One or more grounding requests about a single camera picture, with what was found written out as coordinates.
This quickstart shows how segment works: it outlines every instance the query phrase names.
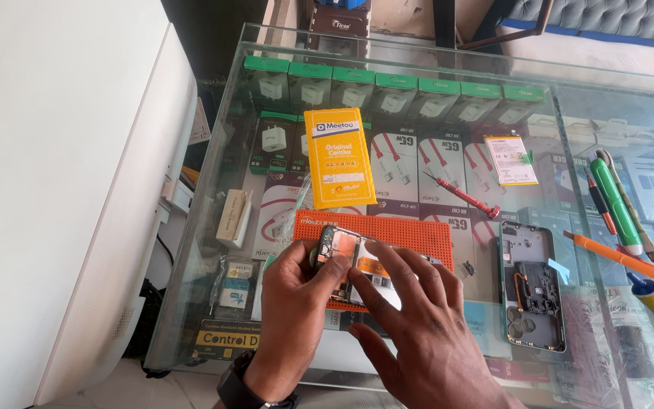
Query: left hand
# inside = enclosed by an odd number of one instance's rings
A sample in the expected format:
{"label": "left hand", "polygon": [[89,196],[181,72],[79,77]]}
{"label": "left hand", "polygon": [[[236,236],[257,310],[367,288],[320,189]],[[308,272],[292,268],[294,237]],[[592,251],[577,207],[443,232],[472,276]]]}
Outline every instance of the left hand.
{"label": "left hand", "polygon": [[322,337],[329,296],[350,268],[345,256],[336,256],[307,281],[317,244],[295,241],[264,272],[262,334],[243,382],[265,402],[285,400],[304,375]]}

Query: white perforated panel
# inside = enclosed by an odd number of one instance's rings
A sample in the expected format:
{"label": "white perforated panel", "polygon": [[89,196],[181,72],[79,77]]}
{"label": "white perforated panel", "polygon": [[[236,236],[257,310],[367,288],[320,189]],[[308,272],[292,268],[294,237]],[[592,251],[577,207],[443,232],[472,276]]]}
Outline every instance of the white perforated panel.
{"label": "white perforated panel", "polygon": [[148,262],[143,255],[153,246],[157,226],[160,189],[168,165],[178,162],[176,153],[184,152],[195,111],[193,73],[173,25],[165,29],[35,404],[107,375],[98,371],[108,365],[103,351],[117,339],[123,311],[140,291]]}

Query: green screwdriver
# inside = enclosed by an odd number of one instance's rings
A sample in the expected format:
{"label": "green screwdriver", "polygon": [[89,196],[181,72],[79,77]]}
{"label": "green screwdriver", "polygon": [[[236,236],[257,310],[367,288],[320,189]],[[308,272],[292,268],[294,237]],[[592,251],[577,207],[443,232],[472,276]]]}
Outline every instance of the green screwdriver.
{"label": "green screwdriver", "polygon": [[615,222],[615,227],[617,228],[620,244],[625,247],[627,253],[635,256],[641,255],[642,240],[637,233],[634,223],[632,223],[632,218],[622,200],[620,191],[617,190],[610,169],[604,160],[597,157],[595,151],[590,151],[588,157],[589,162],[591,162],[589,169],[592,171],[592,175],[595,176],[595,183],[599,187],[599,191],[602,192],[604,201],[607,202],[610,216],[612,216],[612,220]]}

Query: white charger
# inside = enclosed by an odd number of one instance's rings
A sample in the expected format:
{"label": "white charger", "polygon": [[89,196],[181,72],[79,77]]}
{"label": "white charger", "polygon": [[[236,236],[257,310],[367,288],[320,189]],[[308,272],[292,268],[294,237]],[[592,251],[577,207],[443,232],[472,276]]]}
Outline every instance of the white charger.
{"label": "white charger", "polygon": [[426,116],[427,118],[435,118],[438,116],[448,104],[444,100],[439,100],[437,98],[430,98],[425,101],[423,107],[420,108],[420,114]]}
{"label": "white charger", "polygon": [[315,87],[312,84],[304,84],[302,86],[302,100],[305,103],[310,103],[312,105],[319,105],[322,103],[322,98],[324,98],[325,90],[319,87]]}
{"label": "white charger", "polygon": [[279,151],[286,148],[286,132],[275,126],[262,132],[262,149],[266,152]]}
{"label": "white charger", "polygon": [[403,97],[402,95],[388,94],[385,96],[385,99],[383,99],[380,108],[388,111],[391,114],[396,114],[397,112],[400,112],[400,110],[403,109],[403,107],[405,106],[405,101],[407,100],[408,98]]}
{"label": "white charger", "polygon": [[357,88],[347,88],[342,94],[342,103],[349,108],[359,108],[365,103],[365,92]]}
{"label": "white charger", "polygon": [[459,115],[460,119],[463,119],[466,122],[473,122],[480,118],[488,107],[482,103],[470,103],[466,106]]}
{"label": "white charger", "polygon": [[504,125],[512,125],[522,119],[526,113],[529,112],[529,109],[523,106],[513,106],[504,112],[504,115],[501,115],[498,118],[498,121]]}
{"label": "white charger", "polygon": [[282,84],[279,81],[274,81],[268,78],[259,79],[259,91],[266,98],[273,100],[281,99]]}
{"label": "white charger", "polygon": [[307,134],[302,135],[302,154],[305,156],[310,155],[310,150],[307,148]]}

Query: black cable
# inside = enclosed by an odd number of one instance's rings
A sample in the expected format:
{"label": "black cable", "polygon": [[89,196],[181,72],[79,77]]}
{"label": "black cable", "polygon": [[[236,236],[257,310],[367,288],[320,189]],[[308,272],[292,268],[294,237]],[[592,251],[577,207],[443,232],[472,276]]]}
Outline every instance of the black cable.
{"label": "black cable", "polygon": [[168,258],[171,259],[171,265],[175,265],[175,262],[173,262],[173,253],[171,253],[171,249],[166,246],[166,243],[163,243],[163,240],[160,239],[160,235],[156,233],[156,238],[158,239],[158,242],[160,243],[161,246],[163,246],[164,249],[166,249],[166,253],[168,253]]}

